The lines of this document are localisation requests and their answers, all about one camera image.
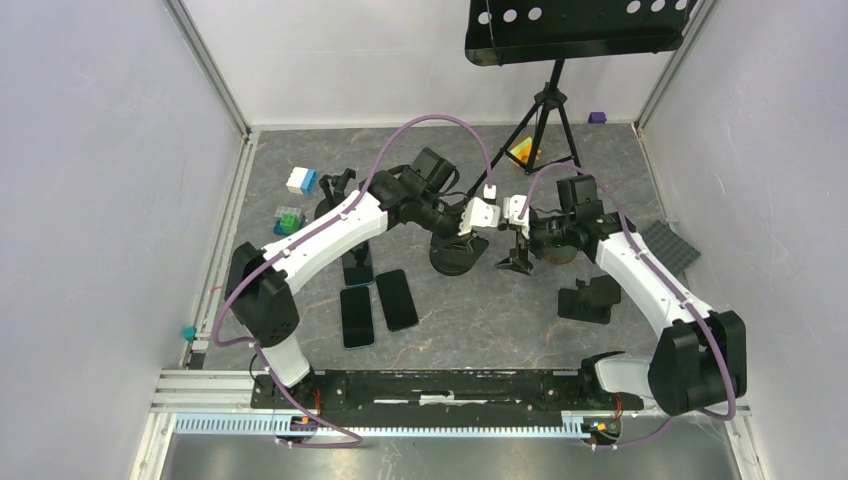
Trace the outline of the black round-base phone stand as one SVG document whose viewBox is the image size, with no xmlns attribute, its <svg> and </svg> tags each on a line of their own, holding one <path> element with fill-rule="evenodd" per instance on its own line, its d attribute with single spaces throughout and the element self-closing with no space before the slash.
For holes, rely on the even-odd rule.
<svg viewBox="0 0 848 480">
<path fill-rule="evenodd" d="M 475 266 L 489 244 L 487 239 L 474 232 L 450 238 L 432 234 L 428 251 L 429 262 L 442 275 L 461 276 Z"/>
</svg>

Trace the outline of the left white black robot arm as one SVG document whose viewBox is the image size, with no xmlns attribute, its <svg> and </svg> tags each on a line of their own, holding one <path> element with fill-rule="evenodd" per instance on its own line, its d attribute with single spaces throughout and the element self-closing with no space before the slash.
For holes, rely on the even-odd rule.
<svg viewBox="0 0 848 480">
<path fill-rule="evenodd" d="M 497 224 L 497 188 L 488 178 L 480 197 L 449 205 L 444 184 L 456 168 L 429 148 L 412 164 L 372 170 L 359 189 L 299 232 L 257 248 L 246 242 L 233 253 L 225 306 L 249 332 L 249 342 L 290 407 L 314 394 L 312 367 L 295 331 L 295 294 L 320 270 L 360 244 L 399 224 L 431 233 L 430 262 L 445 276 L 467 273 L 488 246 L 476 229 Z"/>
</svg>

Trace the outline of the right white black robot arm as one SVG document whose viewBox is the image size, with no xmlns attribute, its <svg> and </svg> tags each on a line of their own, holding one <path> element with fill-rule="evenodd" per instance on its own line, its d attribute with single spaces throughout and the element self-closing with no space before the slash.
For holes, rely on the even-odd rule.
<svg viewBox="0 0 848 480">
<path fill-rule="evenodd" d="M 622 213 L 605 211 L 593 176 L 565 178 L 558 185 L 558 215 L 540 216 L 529 194 L 504 200 L 502 223 L 515 231 L 516 246 L 502 267 L 530 273 L 529 254 L 573 247 L 616 282 L 657 337 L 650 356 L 609 352 L 584 360 L 580 400 L 602 408 L 617 394 L 630 394 L 654 400 L 669 416 L 698 411 L 733 419 L 747 390 L 744 321 L 687 290 Z"/>
</svg>

